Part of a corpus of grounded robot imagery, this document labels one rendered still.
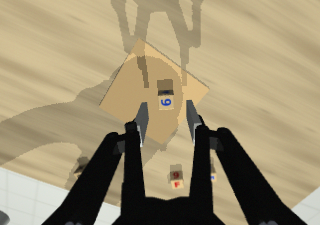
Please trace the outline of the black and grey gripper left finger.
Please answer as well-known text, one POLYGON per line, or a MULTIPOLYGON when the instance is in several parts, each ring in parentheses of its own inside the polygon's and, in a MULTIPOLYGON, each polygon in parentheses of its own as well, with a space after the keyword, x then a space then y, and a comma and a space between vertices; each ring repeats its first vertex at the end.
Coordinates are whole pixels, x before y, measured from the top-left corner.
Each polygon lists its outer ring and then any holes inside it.
POLYGON ((120 225, 147 225, 140 147, 148 121, 147 102, 142 102, 136 118, 125 123, 124 134, 105 136, 62 204, 41 225, 94 225, 124 152, 120 225))

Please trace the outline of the tan flat mat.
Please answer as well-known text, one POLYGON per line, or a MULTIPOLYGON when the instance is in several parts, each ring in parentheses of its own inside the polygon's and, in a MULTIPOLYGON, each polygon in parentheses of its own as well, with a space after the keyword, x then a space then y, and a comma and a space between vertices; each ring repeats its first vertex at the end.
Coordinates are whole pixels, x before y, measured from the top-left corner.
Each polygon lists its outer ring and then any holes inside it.
POLYGON ((163 144, 186 117, 186 100, 194 106, 210 89, 138 38, 99 108, 127 123, 147 102, 146 134, 163 144), (159 110, 158 91, 173 90, 174 109, 159 110))

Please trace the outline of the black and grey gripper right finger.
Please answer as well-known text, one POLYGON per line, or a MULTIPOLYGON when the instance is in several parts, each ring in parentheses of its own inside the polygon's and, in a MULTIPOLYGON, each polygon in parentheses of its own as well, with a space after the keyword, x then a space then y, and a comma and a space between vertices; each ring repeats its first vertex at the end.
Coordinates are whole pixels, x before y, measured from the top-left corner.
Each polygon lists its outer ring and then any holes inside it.
POLYGON ((228 128, 210 130, 192 100, 186 100, 186 118, 194 145, 186 225, 214 225, 210 149, 249 225, 308 225, 281 201, 228 128))

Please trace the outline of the wooden letter block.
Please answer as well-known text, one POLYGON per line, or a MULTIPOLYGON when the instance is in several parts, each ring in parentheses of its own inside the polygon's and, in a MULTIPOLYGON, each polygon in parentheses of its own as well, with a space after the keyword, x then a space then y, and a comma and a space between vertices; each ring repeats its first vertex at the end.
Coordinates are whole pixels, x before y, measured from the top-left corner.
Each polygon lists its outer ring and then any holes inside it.
POLYGON ((170 181, 172 189, 184 188, 182 171, 171 171, 170 181))
POLYGON ((213 182, 217 181, 216 171, 213 164, 211 164, 211 177, 213 182))
POLYGON ((79 176, 81 175, 82 171, 84 170, 84 168, 86 167, 88 163, 86 164, 81 164, 77 167, 77 169, 75 170, 75 172, 73 173, 74 176, 78 179, 79 176))
POLYGON ((174 109, 174 92, 173 90, 158 91, 158 108, 159 110, 174 109))

